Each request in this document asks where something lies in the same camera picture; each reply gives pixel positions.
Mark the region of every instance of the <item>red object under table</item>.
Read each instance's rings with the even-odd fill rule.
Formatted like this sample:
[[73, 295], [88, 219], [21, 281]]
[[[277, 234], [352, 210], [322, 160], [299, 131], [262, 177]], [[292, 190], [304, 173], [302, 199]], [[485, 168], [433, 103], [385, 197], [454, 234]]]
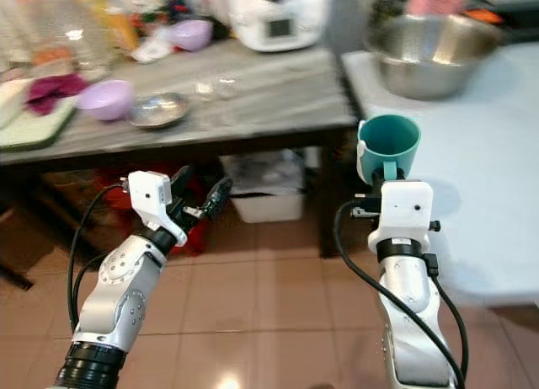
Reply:
[[[167, 174], [169, 177], [172, 177], [181, 167], [182, 166], [178, 164], [161, 163], [146, 168], [134, 165], [129, 168], [103, 168], [96, 170], [97, 177], [95, 182], [100, 188], [103, 188], [107, 185], [117, 183], [120, 177], [127, 177], [129, 173], [137, 170], [153, 171]], [[202, 205], [204, 203], [207, 191], [196, 178], [192, 178], [188, 182], [186, 190], [192, 192], [197, 205]], [[129, 194], [124, 193], [121, 189], [113, 189], [107, 194], [106, 202], [109, 207], [115, 211], [125, 236], [127, 237], [132, 234], [134, 228], [132, 225], [131, 198]], [[170, 254], [175, 255], [185, 253], [187, 255], [197, 256], [203, 253], [206, 247], [206, 234], [209, 226], [208, 220], [204, 219], [200, 221], [189, 232], [187, 244], [182, 248], [173, 248]]]

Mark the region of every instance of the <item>tiled floor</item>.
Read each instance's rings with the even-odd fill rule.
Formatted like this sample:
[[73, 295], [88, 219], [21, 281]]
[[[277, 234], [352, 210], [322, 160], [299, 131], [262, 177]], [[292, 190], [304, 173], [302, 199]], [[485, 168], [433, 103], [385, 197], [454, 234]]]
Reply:
[[[245, 225], [227, 213], [209, 253], [171, 258], [150, 300], [119, 388], [387, 388], [376, 296], [338, 258], [317, 257], [316, 227]], [[69, 346], [67, 261], [53, 251], [29, 272], [35, 287], [0, 280], [0, 387], [45, 388]], [[355, 261], [376, 273], [367, 252]], [[95, 284], [83, 282], [86, 296]], [[463, 309], [468, 389], [539, 389], [539, 312]], [[440, 325], [455, 354], [451, 314]]]

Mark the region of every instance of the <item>purple bowl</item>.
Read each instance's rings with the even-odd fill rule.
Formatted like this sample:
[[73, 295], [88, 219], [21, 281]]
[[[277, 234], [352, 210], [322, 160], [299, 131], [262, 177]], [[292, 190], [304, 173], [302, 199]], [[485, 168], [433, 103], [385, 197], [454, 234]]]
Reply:
[[75, 105], [98, 120], [112, 121], [125, 117], [134, 101], [131, 83], [105, 80], [84, 90]]
[[185, 20], [170, 29], [168, 39], [182, 50], [195, 52], [208, 46], [212, 35], [211, 21]]

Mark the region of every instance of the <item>display screen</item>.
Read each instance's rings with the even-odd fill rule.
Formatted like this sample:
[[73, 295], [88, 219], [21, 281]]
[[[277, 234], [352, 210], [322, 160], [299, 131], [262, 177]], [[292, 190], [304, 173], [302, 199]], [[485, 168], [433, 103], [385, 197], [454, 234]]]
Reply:
[[286, 37], [292, 35], [292, 20], [283, 19], [268, 22], [269, 37]]

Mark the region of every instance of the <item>metal mixing bowl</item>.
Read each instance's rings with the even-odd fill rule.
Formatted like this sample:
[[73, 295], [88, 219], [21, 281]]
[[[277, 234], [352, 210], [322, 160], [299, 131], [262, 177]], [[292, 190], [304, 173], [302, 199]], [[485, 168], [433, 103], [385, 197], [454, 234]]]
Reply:
[[457, 15], [401, 16], [366, 40], [384, 86], [411, 99], [456, 93], [501, 42], [493, 25]]

